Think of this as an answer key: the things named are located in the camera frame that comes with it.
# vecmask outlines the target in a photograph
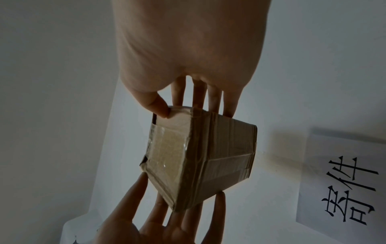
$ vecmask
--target wall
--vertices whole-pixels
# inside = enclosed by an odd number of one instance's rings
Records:
[[[88,210],[118,79],[110,4],[0,4],[0,243],[59,243]]]
[[[311,130],[386,139],[385,12],[382,0],[272,2],[261,62],[235,114],[257,125],[260,153],[251,178],[225,191],[224,243],[338,243],[295,222],[298,165]],[[189,106],[190,83],[185,93]],[[161,95],[171,104],[169,88]],[[90,205],[104,218],[140,173],[150,121],[119,83]],[[155,197],[150,184],[138,227]],[[198,241],[212,208],[210,199]]]

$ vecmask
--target cardboard box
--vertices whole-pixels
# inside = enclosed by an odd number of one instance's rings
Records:
[[[257,127],[190,107],[153,116],[142,163],[174,211],[186,210],[249,177]]]

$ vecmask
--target paper sign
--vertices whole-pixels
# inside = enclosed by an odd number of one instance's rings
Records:
[[[385,244],[386,145],[310,136],[296,221],[344,244]]]

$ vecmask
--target white object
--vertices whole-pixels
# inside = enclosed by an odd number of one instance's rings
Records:
[[[97,210],[67,221],[63,225],[60,244],[92,244],[103,220]]]
[[[344,244],[386,242],[386,145],[310,136],[296,221]]]

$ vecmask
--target hand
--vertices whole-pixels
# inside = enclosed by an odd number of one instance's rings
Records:
[[[157,93],[171,84],[172,103],[183,104],[185,78],[193,78],[193,107],[232,117],[255,72],[270,0],[113,0],[120,77],[146,109],[168,116]]]
[[[194,244],[201,217],[202,203],[180,213],[173,212],[163,226],[168,205],[158,194],[156,204],[142,228],[138,231],[132,223],[138,205],[148,185],[146,173],[129,189],[121,202],[98,231],[96,244]],[[225,195],[216,195],[212,222],[203,244],[221,243],[225,224]]]

